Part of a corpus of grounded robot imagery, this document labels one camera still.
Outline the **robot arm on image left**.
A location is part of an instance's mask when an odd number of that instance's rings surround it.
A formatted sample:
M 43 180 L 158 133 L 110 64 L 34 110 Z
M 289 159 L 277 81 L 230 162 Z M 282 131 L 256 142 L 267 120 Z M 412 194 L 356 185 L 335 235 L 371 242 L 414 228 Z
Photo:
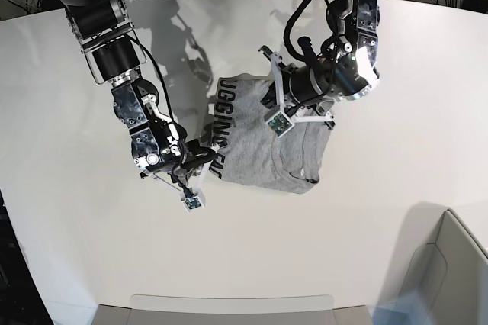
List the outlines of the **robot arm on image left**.
M 204 206 L 201 182 L 219 149 L 188 140 L 171 111 L 159 110 L 156 86 L 141 66 L 153 55 L 140 43 L 124 0 L 60 0 L 97 85 L 111 84 L 116 117 L 127 127 L 141 178 L 163 173 L 189 210 Z

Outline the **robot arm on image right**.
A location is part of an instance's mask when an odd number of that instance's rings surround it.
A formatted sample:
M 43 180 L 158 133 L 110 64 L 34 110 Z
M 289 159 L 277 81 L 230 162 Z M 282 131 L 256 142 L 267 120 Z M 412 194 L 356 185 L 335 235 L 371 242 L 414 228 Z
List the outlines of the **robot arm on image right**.
M 309 37 L 292 41 L 291 32 L 312 0 L 303 0 L 287 20 L 283 41 L 299 66 L 286 64 L 280 53 L 262 46 L 271 64 L 273 83 L 261 103 L 269 110 L 265 123 L 279 137 L 296 124 L 324 123 L 334 128 L 331 107 L 372 92 L 379 83 L 377 62 L 380 9 L 377 0 L 323 0 L 331 31 L 315 52 Z

